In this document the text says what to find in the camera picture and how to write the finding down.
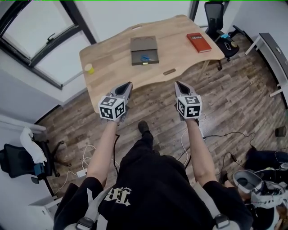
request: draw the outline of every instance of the wooden floor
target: wooden floor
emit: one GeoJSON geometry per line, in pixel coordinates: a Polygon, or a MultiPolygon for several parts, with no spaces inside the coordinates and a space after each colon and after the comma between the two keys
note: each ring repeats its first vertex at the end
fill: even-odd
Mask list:
{"type": "MultiPolygon", "coordinates": [[[[210,62],[204,76],[197,82],[197,75],[202,63],[189,68],[176,80],[184,81],[192,85],[201,95],[203,101],[200,129],[204,136],[218,134],[223,135],[232,131],[240,131],[245,134],[255,132],[256,136],[252,144],[260,150],[276,150],[288,146],[287,138],[276,138],[275,128],[286,125],[285,106],[278,94],[270,98],[269,94],[277,90],[272,74],[256,51],[245,55],[251,43],[241,35],[235,37],[240,46],[240,51],[231,58],[230,62],[222,60],[223,70],[217,70],[217,62],[210,62]]],[[[185,122],[180,122],[179,115],[175,111],[174,80],[148,85],[133,91],[128,103],[130,110],[118,128],[120,138],[116,145],[116,161],[121,159],[140,138],[137,124],[140,120],[146,120],[154,135],[154,147],[162,155],[180,156],[183,152],[180,138],[186,129],[185,122]]],[[[64,140],[57,156],[60,160],[70,162],[70,168],[56,165],[61,176],[49,177],[48,181],[52,190],[57,191],[65,182],[67,171],[76,173],[82,169],[83,151],[87,145],[97,146],[106,121],[101,120],[94,113],[89,95],[83,93],[70,103],[60,107],[45,117],[40,123],[47,127],[47,139],[51,148],[57,142],[64,140]]],[[[217,172],[222,167],[223,155],[230,151],[235,154],[240,164],[245,160],[251,137],[241,134],[231,134],[227,137],[210,137],[205,142],[213,156],[217,172]]],[[[187,134],[183,137],[183,144],[189,146],[187,134]]],[[[91,147],[87,148],[85,157],[93,153],[91,147]]],[[[229,175],[240,168],[233,163],[230,156],[225,158],[225,168],[229,175]]],[[[191,183],[194,183],[192,166],[187,168],[187,174],[191,183]]],[[[65,192],[69,183],[80,185],[84,177],[77,178],[69,173],[66,185],[57,195],[65,192]]],[[[107,184],[112,185],[116,180],[116,172],[113,164],[107,184]]]]}

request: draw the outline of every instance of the white cloth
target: white cloth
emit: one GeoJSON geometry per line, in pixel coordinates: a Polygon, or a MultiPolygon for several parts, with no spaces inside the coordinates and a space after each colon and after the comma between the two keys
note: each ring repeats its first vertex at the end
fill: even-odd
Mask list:
{"type": "Polygon", "coordinates": [[[47,159],[43,153],[43,150],[32,141],[33,133],[30,128],[25,127],[20,135],[20,142],[26,151],[33,158],[34,163],[43,163],[47,162],[47,159]]]}

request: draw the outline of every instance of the black office chair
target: black office chair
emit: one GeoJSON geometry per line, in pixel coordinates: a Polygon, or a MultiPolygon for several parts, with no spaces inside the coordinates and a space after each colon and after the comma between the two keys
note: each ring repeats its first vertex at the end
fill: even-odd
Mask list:
{"type": "MultiPolygon", "coordinates": [[[[207,35],[218,45],[229,62],[230,57],[234,56],[239,51],[239,46],[232,38],[238,33],[243,35],[245,35],[245,33],[237,26],[233,26],[235,31],[228,34],[230,37],[221,38],[221,35],[224,34],[221,31],[223,28],[224,5],[221,1],[206,2],[204,8],[208,20],[208,28],[205,33],[207,33],[207,35]]],[[[219,60],[219,65],[218,70],[222,70],[221,60],[219,60]]]]}
{"type": "Polygon", "coordinates": [[[60,176],[60,173],[55,168],[55,162],[70,167],[70,163],[63,163],[55,158],[58,147],[64,142],[59,142],[53,152],[51,153],[46,142],[35,143],[43,150],[43,153],[47,159],[45,165],[42,163],[35,164],[31,155],[23,147],[16,147],[9,144],[4,145],[4,149],[0,151],[0,166],[2,171],[9,174],[11,178],[15,178],[21,175],[30,174],[36,177],[31,177],[32,181],[36,184],[40,180],[45,179],[52,175],[52,171],[56,177],[60,176]]]}

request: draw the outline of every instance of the black shoe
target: black shoe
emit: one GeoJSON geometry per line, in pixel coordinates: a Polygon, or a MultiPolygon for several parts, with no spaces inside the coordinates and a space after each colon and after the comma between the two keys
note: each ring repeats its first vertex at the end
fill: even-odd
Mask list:
{"type": "Polygon", "coordinates": [[[147,122],[142,120],[138,123],[138,129],[141,134],[143,134],[146,131],[149,131],[149,126],[147,125],[147,122]]]}
{"type": "Polygon", "coordinates": [[[225,181],[227,181],[228,180],[228,173],[227,173],[227,171],[221,171],[220,172],[220,178],[219,178],[219,183],[220,184],[224,184],[225,183],[225,181]]]}

